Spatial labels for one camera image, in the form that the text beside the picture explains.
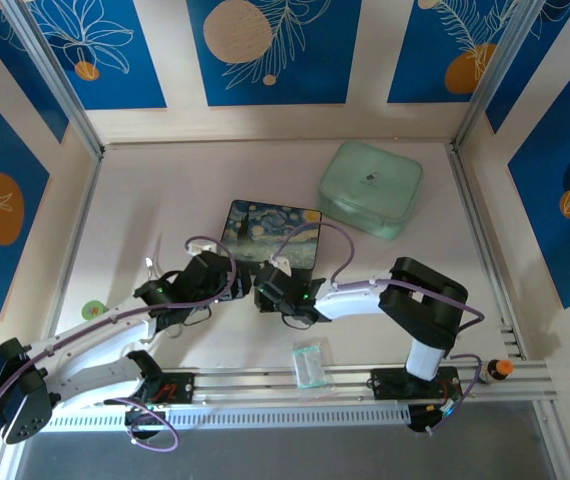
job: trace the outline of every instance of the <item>green plastic container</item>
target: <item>green plastic container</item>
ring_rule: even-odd
[[[318,209],[391,240],[409,220],[422,181],[418,162],[362,142],[345,142],[323,176]]]

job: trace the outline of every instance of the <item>orange cap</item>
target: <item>orange cap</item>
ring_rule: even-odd
[[[509,360],[500,360],[496,363],[496,371],[507,376],[514,371],[514,364]]]

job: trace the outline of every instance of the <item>metal grate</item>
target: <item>metal grate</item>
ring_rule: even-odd
[[[54,417],[44,431],[111,431],[124,427],[124,410],[96,408]],[[407,405],[365,407],[200,408],[170,410],[168,420],[179,430],[225,428],[319,427],[355,425],[406,425]],[[143,428],[160,428],[156,422]]]

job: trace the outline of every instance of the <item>white table surface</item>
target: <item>white table surface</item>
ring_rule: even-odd
[[[506,357],[500,315],[485,277],[443,144],[369,142],[420,162],[424,183],[411,220],[394,241],[347,227],[356,243],[339,279],[368,279],[410,256],[469,290],[468,303],[487,320],[462,334],[453,353]],[[113,307],[147,278],[146,256],[163,271],[189,260],[192,235],[220,238],[235,199],[315,208],[317,187],[340,141],[236,142],[108,149],[63,304],[58,332],[81,322],[89,300]],[[341,235],[322,231],[314,277],[329,277],[348,253]],[[318,339],[338,364],[403,362],[411,338],[384,314],[347,317],[309,331],[260,314],[252,296],[213,308],[213,317],[161,333],[150,351],[164,368],[291,366],[294,343]],[[463,321],[471,317],[465,315]],[[176,327],[170,329],[174,334]]]

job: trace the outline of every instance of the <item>black cable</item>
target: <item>black cable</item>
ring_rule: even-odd
[[[207,312],[208,312],[207,317],[202,318],[200,320],[196,320],[195,322],[192,322],[192,323],[184,323],[183,325],[185,327],[192,327],[194,325],[198,325],[199,323],[203,323],[205,320],[209,320],[210,318],[212,318],[212,309],[209,306],[207,306],[205,308],[207,309]]]
[[[307,328],[301,328],[301,327],[295,327],[294,325],[291,325],[290,323],[287,323],[287,320],[285,320],[285,314],[281,313],[281,320],[283,321],[283,323],[288,326],[289,328],[293,328],[294,330],[309,330],[310,328],[312,328],[312,325],[308,325]]]

